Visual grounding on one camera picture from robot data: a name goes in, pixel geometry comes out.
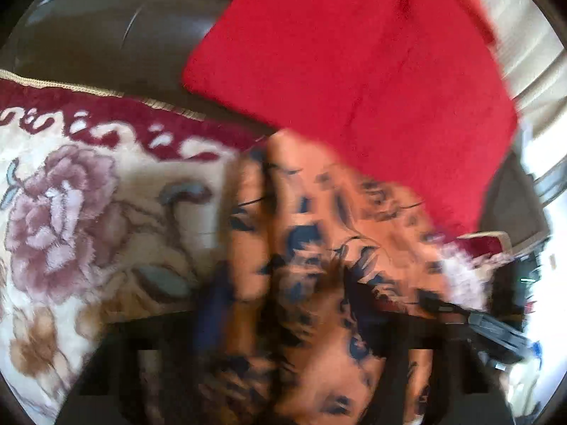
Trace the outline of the orange black floral garment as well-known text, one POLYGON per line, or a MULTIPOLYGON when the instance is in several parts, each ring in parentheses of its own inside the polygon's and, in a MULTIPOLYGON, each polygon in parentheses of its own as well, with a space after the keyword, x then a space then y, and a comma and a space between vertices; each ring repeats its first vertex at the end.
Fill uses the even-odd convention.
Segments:
POLYGON ((433 353, 418 292, 448 291, 422 200, 292 131, 248 151, 237 170, 227 261, 234 300, 209 424, 361 424, 382 363, 351 314, 346 269, 382 309, 426 324, 426 346, 409 351, 402 424, 420 423, 433 353))

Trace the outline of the floral plush blanket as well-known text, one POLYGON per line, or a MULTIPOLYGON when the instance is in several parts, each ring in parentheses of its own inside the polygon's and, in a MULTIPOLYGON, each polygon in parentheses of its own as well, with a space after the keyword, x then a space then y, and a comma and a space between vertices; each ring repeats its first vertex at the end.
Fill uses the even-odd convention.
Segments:
POLYGON ((150 100, 1 74, 1 396, 55 422, 106 327, 185 309, 225 258, 256 137, 150 100))

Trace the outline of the red fleece cloth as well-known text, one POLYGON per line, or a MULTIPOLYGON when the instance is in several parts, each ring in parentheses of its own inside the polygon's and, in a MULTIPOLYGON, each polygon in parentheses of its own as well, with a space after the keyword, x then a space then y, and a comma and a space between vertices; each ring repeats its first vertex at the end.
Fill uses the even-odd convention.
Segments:
POLYGON ((326 143, 477 230, 518 125, 479 0, 232 0, 191 52, 191 93, 326 143))

